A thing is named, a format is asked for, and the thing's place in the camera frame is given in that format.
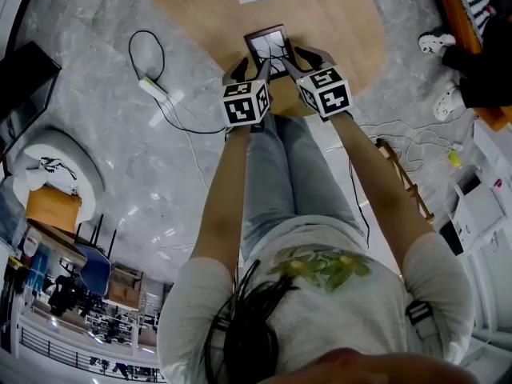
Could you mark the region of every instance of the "person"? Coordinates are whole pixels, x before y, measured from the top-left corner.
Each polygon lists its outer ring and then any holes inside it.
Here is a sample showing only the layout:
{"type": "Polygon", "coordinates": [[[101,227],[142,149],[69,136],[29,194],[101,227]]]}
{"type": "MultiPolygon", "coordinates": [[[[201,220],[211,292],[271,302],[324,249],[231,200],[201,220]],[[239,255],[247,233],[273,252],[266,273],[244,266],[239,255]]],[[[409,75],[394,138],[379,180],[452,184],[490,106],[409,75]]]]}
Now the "person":
{"type": "Polygon", "coordinates": [[[463,74],[460,83],[449,82],[434,104],[434,115],[444,121],[460,106],[495,108],[512,105],[512,23],[490,17],[484,25],[482,54],[472,54],[456,45],[453,35],[441,31],[422,34],[424,53],[442,57],[442,64],[463,74]]]}
{"type": "Polygon", "coordinates": [[[474,324],[461,264],[352,117],[330,121],[402,276],[369,256],[304,118],[235,128],[162,309],[169,383],[476,383],[456,366],[474,324]]]}

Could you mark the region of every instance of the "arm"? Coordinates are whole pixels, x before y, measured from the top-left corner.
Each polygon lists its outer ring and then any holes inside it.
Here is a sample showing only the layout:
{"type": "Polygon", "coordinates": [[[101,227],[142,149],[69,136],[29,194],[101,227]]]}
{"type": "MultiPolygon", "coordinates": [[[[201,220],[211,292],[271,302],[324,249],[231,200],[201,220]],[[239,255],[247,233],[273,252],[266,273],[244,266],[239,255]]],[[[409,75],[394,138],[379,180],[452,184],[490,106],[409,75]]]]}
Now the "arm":
{"type": "Polygon", "coordinates": [[[358,174],[394,259],[403,270],[409,248],[433,229],[411,203],[394,169],[358,124],[346,113],[336,114],[330,120],[358,174]]]}
{"type": "Polygon", "coordinates": [[[190,256],[219,261],[231,278],[240,251],[249,137],[250,126],[243,126],[227,138],[206,198],[198,240],[190,256]]]}

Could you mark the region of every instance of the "black pants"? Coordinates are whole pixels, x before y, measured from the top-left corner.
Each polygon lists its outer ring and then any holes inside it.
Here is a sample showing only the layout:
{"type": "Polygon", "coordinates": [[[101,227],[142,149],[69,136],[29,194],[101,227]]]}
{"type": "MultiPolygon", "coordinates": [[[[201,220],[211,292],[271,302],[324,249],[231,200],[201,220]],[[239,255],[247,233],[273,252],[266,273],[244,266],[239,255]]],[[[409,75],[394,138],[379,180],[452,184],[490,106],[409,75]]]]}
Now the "black pants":
{"type": "Polygon", "coordinates": [[[512,105],[512,23],[491,18],[483,34],[483,54],[450,46],[445,66],[461,72],[460,90],[466,108],[512,105]]]}

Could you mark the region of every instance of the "power adapter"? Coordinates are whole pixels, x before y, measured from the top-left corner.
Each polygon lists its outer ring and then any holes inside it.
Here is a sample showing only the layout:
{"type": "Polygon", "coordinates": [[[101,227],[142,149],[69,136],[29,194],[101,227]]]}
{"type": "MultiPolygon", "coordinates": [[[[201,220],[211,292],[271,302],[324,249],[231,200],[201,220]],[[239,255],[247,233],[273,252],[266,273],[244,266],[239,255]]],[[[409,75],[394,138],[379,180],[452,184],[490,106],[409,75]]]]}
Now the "power adapter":
{"type": "Polygon", "coordinates": [[[141,78],[138,82],[138,86],[158,102],[163,103],[167,101],[167,92],[165,92],[155,82],[151,81],[148,77],[141,78]]]}

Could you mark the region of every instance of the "wooden table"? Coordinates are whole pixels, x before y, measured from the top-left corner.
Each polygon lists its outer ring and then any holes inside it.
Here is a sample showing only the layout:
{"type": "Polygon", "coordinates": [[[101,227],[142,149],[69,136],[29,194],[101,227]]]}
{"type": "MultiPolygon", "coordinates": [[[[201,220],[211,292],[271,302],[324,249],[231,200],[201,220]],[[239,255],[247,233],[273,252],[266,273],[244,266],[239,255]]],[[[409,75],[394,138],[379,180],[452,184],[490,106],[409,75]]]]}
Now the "wooden table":
{"type": "MultiPolygon", "coordinates": [[[[263,0],[243,5],[238,0],[153,1],[224,70],[250,57],[244,35],[279,24],[284,24],[292,46],[329,52],[344,69],[353,94],[371,84],[385,57],[386,36],[373,0],[263,0]]],[[[255,73],[252,59],[251,66],[255,73]]],[[[290,78],[272,81],[270,92],[274,113],[311,113],[298,100],[290,78]]]]}

